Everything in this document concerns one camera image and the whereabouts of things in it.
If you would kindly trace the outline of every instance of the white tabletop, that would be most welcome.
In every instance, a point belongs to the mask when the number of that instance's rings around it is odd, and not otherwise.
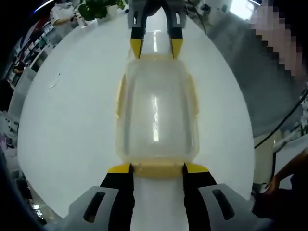
[[[166,21],[159,19],[161,13],[156,15],[157,19],[148,19],[147,30]],[[183,37],[179,59],[195,79],[199,98],[200,151],[194,162],[248,199],[254,144],[243,95],[222,55],[190,19]],[[110,167],[121,163],[115,149],[116,97],[129,39],[125,16],[99,27],[77,27],[54,48],[28,92],[18,135],[20,166],[35,191],[61,217],[83,192],[101,184]],[[135,198],[158,184],[141,189],[137,187],[141,182],[135,182]],[[167,189],[160,192],[181,187],[180,181],[166,182],[160,187],[165,184]],[[181,195],[173,199],[182,200]],[[140,216],[151,211],[140,201],[138,205],[147,210]],[[183,212],[175,216],[184,216]]]

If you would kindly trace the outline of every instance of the black cable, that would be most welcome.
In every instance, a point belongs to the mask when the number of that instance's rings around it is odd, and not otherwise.
[[[300,104],[305,100],[305,98],[308,95],[308,89],[306,90],[306,92],[304,93],[304,95],[302,96],[301,100],[298,101],[298,103],[294,106],[294,108],[289,112],[289,114],[281,121],[281,123],[267,136],[265,137],[260,143],[258,143],[255,146],[255,149],[257,147],[259,147],[261,144],[263,144],[265,141],[267,141],[276,131],[278,131],[278,129],[285,123],[285,121],[294,113],[294,111],[300,106]]]
[[[187,0],[187,2],[193,7],[194,11],[196,11],[196,13],[197,13],[197,15],[198,15],[198,18],[199,18],[199,20],[200,20],[200,22],[201,22],[201,24],[202,24],[204,33],[206,34],[206,28],[205,28],[205,26],[204,26],[204,23],[203,23],[203,21],[202,21],[202,18],[201,18],[201,16],[200,16],[200,14],[198,13],[196,7],[193,5],[193,3],[192,3],[190,0]]]

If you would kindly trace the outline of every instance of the plastic food container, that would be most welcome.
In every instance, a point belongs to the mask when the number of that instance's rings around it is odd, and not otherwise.
[[[199,151],[198,105],[183,62],[137,59],[121,81],[117,152],[124,161],[191,161]]]

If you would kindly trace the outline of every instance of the green leaves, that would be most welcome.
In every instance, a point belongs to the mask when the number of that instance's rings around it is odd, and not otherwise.
[[[107,8],[103,0],[85,0],[79,6],[78,10],[81,16],[87,21],[95,18],[105,18],[107,16]]]

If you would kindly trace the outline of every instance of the white table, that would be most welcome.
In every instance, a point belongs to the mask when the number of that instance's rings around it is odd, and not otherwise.
[[[165,21],[160,10],[148,18],[147,31],[166,28]],[[179,59],[196,80],[200,109],[200,152],[194,162],[248,199],[254,144],[240,88],[222,55],[190,19],[183,37]],[[124,16],[99,27],[77,27],[54,48],[28,92],[18,136],[20,166],[35,191],[61,217],[83,192],[100,185],[110,167],[121,163],[115,149],[115,112],[119,82],[132,54],[129,38]],[[181,180],[135,179],[132,227],[139,222],[139,228],[147,230],[170,226],[188,230],[183,202],[178,203],[181,184]],[[147,202],[151,193],[154,196]],[[149,208],[147,203],[155,206]],[[165,215],[162,208],[173,214],[165,218],[168,224],[157,222]],[[157,216],[145,217],[156,210]]]

